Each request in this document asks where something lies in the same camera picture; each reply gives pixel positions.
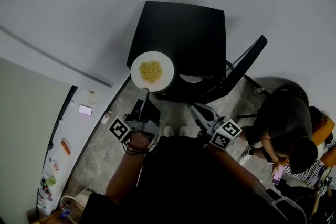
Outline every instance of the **dark hair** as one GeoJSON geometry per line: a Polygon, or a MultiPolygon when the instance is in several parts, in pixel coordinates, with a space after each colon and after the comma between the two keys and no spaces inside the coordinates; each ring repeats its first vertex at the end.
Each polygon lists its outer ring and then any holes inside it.
{"type": "Polygon", "coordinates": [[[289,156],[290,170],[293,174],[300,174],[314,164],[317,158],[317,148],[313,141],[301,137],[296,142],[289,156]]]}

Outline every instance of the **white sneaker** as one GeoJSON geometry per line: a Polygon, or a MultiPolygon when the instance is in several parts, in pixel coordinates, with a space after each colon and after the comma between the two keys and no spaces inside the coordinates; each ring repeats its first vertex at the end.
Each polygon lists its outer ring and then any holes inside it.
{"type": "Polygon", "coordinates": [[[253,148],[252,145],[248,145],[246,147],[246,149],[243,151],[243,153],[241,154],[241,156],[238,158],[237,162],[240,164],[240,165],[243,165],[244,163],[246,163],[246,161],[248,159],[250,159],[251,155],[248,154],[248,151],[253,148]]]}
{"type": "Polygon", "coordinates": [[[165,126],[163,130],[163,136],[169,137],[174,135],[175,135],[174,129],[171,126],[165,126]]]}
{"type": "Polygon", "coordinates": [[[178,136],[189,136],[189,128],[187,126],[181,126],[178,131],[178,136]]]}

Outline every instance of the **noodles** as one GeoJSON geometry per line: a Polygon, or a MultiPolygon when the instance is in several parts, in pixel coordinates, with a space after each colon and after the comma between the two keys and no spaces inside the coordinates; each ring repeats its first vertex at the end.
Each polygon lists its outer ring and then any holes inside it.
{"type": "Polygon", "coordinates": [[[163,74],[163,69],[158,61],[143,62],[139,66],[139,70],[143,80],[150,84],[157,82],[163,74]]]}

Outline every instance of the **tiled floor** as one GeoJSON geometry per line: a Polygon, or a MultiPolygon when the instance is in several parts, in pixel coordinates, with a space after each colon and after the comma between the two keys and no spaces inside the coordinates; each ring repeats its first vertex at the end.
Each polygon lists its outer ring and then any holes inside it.
{"type": "MultiPolygon", "coordinates": [[[[231,91],[231,93],[210,104],[219,115],[233,119],[240,126],[251,125],[254,118],[237,120],[237,115],[254,114],[260,108],[265,96],[254,94],[254,87],[242,79],[231,91]]],[[[108,126],[116,115],[123,116],[130,113],[137,98],[139,89],[130,81],[113,104],[111,118],[107,124],[100,124],[92,140],[79,161],[65,191],[65,194],[76,194],[86,186],[103,194],[107,184],[116,171],[124,154],[122,145],[109,133],[108,126]]],[[[187,125],[190,136],[195,137],[198,127],[185,104],[161,101],[151,96],[151,101],[161,111],[160,133],[166,125],[171,125],[175,130],[181,125],[187,125]]],[[[238,159],[247,143],[240,139],[228,149],[234,159],[238,159]]],[[[252,172],[265,185],[266,188],[273,188],[271,183],[271,166],[257,157],[251,158],[243,165],[252,172]]]]}

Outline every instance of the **smartphone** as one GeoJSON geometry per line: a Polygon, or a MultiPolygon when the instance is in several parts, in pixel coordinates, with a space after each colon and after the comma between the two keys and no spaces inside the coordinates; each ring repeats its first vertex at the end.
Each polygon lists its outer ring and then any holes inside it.
{"type": "Polygon", "coordinates": [[[89,108],[88,106],[80,105],[79,106],[79,113],[91,116],[92,108],[89,108]]]}
{"type": "Polygon", "coordinates": [[[278,185],[280,183],[282,172],[284,171],[284,167],[282,165],[279,166],[279,171],[276,171],[272,180],[272,183],[278,185]]]}

